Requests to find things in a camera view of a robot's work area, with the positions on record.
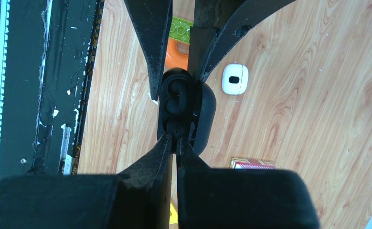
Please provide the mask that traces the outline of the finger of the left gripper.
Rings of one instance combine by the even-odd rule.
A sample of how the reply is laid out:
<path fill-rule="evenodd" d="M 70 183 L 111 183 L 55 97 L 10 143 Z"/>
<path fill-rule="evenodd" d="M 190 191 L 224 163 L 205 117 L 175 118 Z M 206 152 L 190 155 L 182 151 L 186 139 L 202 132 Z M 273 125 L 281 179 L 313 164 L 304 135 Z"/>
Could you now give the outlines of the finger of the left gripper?
<path fill-rule="evenodd" d="M 147 63 L 151 97 L 158 100 L 172 22 L 172 1 L 124 0 L 124 3 Z"/>
<path fill-rule="evenodd" d="M 257 24 L 292 0 L 197 0 L 188 72 L 205 82 L 225 55 Z"/>

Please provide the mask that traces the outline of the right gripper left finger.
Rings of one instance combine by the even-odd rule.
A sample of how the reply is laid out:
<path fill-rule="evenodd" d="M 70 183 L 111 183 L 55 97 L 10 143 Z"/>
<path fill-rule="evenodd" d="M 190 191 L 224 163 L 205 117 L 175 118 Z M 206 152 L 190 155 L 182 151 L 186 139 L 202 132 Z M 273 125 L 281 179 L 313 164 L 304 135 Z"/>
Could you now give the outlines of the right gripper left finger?
<path fill-rule="evenodd" d="M 172 135 L 116 175 L 0 181 L 0 229 L 167 229 Z"/>

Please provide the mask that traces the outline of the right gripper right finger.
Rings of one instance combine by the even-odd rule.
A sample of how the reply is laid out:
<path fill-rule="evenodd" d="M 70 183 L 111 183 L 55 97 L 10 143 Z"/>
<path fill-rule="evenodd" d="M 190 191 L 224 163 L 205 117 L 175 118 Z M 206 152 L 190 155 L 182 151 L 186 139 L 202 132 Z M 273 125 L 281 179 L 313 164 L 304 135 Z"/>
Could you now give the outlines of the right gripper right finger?
<path fill-rule="evenodd" d="M 318 229 L 307 186 L 290 170 L 209 167 L 186 138 L 176 147 L 181 229 Z"/>

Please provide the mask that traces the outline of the white earbud charging case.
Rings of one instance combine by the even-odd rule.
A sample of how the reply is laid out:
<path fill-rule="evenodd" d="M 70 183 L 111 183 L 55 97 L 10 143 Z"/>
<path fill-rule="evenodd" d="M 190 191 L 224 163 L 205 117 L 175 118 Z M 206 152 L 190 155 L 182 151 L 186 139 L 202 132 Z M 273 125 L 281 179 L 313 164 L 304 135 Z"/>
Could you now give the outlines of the white earbud charging case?
<path fill-rule="evenodd" d="M 233 63 L 225 67 L 222 78 L 222 89 L 229 95 L 241 95 L 248 86 L 249 70 L 243 64 Z"/>

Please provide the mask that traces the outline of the black earbud case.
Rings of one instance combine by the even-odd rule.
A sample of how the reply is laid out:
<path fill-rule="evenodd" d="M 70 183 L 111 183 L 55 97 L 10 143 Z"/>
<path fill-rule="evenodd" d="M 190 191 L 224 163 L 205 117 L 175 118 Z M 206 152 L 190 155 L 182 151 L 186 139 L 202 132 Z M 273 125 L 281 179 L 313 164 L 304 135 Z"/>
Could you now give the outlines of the black earbud case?
<path fill-rule="evenodd" d="M 183 114 L 173 115 L 166 111 L 165 103 L 169 99 L 169 82 L 182 78 L 188 84 L 187 105 Z M 216 98 L 212 89 L 201 81 L 195 80 L 190 73 L 182 68 L 171 68 L 163 74 L 159 93 L 159 112 L 157 139 L 166 130 L 166 124 L 172 120 L 184 126 L 182 137 L 188 139 L 194 152 L 200 155 L 206 148 L 216 111 Z"/>

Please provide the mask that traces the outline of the green toy brick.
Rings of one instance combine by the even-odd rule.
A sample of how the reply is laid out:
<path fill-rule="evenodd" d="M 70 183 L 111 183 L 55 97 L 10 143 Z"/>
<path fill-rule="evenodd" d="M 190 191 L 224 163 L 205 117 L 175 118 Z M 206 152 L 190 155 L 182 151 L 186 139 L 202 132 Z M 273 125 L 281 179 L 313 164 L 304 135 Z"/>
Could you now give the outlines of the green toy brick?
<path fill-rule="evenodd" d="M 183 42 L 186 44 L 190 43 L 190 31 L 193 26 L 193 22 L 172 17 L 172 22 L 169 31 L 169 38 L 176 40 L 178 42 Z"/>

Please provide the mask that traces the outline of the yellow triangle block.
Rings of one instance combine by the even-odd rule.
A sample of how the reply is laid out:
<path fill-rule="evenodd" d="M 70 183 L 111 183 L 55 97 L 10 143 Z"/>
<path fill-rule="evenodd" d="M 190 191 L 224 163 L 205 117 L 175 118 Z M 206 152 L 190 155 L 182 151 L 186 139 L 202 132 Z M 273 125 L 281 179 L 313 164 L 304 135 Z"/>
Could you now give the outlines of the yellow triangle block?
<path fill-rule="evenodd" d="M 170 203 L 170 219 L 169 219 L 169 225 L 178 224 L 178 213 L 175 209 L 174 205 Z"/>

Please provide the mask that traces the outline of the playing card box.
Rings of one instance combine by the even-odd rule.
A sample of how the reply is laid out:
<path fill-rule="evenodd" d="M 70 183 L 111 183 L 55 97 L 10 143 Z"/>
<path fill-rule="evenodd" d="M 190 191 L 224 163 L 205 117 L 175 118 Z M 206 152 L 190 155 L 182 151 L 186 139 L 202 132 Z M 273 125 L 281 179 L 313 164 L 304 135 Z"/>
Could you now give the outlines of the playing card box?
<path fill-rule="evenodd" d="M 271 161 L 258 160 L 253 158 L 233 157 L 230 162 L 232 169 L 276 169 Z"/>

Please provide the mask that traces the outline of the white plastic scrap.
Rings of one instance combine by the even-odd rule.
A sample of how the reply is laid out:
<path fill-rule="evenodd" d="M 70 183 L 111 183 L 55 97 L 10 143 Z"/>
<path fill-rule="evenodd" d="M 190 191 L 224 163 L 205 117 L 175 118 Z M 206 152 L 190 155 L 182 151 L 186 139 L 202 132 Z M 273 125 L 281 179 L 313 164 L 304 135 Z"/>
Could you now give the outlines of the white plastic scrap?
<path fill-rule="evenodd" d="M 148 96 L 149 96 L 149 98 L 151 99 L 151 101 L 152 101 L 154 104 L 159 105 L 159 102 L 158 102 L 157 100 L 152 99 L 150 93 L 148 93 Z"/>

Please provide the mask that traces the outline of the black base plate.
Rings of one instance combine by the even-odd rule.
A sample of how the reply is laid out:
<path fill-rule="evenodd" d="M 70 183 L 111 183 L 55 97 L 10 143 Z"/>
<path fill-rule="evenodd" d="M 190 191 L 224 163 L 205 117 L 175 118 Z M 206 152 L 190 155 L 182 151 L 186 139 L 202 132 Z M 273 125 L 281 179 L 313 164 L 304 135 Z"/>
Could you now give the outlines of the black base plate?
<path fill-rule="evenodd" d="M 76 169 L 101 0 L 10 0 L 0 179 Z"/>

